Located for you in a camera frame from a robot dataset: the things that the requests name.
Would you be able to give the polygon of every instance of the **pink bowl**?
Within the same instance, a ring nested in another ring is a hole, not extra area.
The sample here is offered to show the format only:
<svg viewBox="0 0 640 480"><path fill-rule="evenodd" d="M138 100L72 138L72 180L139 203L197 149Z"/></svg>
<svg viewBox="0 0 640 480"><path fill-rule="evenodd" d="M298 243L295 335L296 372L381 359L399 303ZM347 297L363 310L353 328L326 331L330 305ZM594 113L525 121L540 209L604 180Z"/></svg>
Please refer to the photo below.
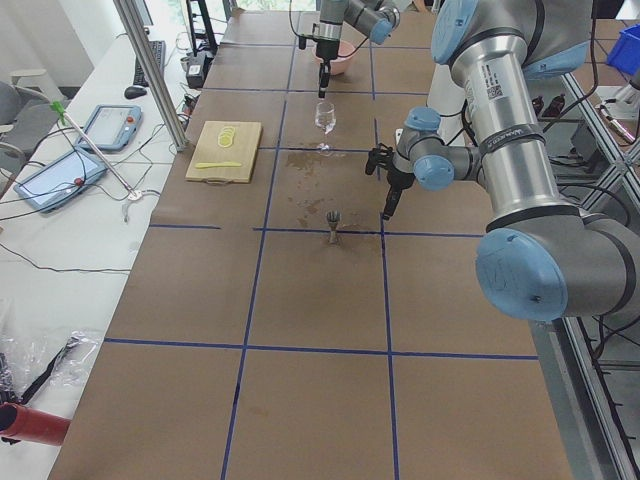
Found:
<svg viewBox="0 0 640 480"><path fill-rule="evenodd" d="M335 60L331 60L331 75L340 75L347 71L349 65L353 61L354 53L356 51L356 47L353 44L346 42L344 40L340 40L340 47L338 47L338 55L340 55ZM320 57L316 57L315 49L313 50L313 58L318 65L322 63L322 59Z"/></svg>

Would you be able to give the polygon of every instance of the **blue bin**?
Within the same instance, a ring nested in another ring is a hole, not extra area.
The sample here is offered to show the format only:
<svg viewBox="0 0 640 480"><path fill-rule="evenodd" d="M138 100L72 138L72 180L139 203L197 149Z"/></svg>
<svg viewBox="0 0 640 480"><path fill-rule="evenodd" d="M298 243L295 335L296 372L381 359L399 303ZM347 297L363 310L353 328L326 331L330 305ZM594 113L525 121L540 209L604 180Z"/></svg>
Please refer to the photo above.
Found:
<svg viewBox="0 0 640 480"><path fill-rule="evenodd" d="M607 64L629 75L640 68L640 24L625 28L607 56Z"/></svg>

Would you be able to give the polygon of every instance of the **black mouse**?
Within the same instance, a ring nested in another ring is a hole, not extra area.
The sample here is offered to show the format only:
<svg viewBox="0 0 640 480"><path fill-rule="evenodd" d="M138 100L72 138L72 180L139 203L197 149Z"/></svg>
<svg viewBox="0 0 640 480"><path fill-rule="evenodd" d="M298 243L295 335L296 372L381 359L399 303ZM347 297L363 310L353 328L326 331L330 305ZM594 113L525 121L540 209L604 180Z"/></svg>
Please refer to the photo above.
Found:
<svg viewBox="0 0 640 480"><path fill-rule="evenodd" d="M147 94L147 89L140 85L131 85L130 87L125 88L124 90L124 98L129 100L133 98L138 98Z"/></svg>

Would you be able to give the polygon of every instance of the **black keyboard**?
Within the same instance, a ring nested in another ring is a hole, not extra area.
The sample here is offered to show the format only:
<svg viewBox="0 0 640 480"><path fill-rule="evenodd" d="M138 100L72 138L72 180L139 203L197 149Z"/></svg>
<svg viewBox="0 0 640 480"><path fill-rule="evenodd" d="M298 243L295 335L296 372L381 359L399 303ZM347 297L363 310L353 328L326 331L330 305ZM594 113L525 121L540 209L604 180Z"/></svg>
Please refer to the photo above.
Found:
<svg viewBox="0 0 640 480"><path fill-rule="evenodd" d="M167 44L163 40L149 40L149 46L151 47L151 51L153 52L153 57L156 59L158 68L160 68L160 75L164 75L164 56L167 51ZM140 62L137 58L136 70L133 74L133 84L142 85L143 87L149 86L149 82L144 77L142 65L140 65Z"/></svg>

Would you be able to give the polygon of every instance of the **green object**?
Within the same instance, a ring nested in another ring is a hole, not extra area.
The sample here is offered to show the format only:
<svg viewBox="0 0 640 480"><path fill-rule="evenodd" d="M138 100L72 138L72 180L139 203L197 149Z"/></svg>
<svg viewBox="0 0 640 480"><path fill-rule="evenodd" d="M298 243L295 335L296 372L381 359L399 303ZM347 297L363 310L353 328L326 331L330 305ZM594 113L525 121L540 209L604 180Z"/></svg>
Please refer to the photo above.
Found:
<svg viewBox="0 0 640 480"><path fill-rule="evenodd" d="M62 104L56 100L55 102L51 103L51 110L60 115L60 121L64 125L64 107L62 106Z"/></svg>

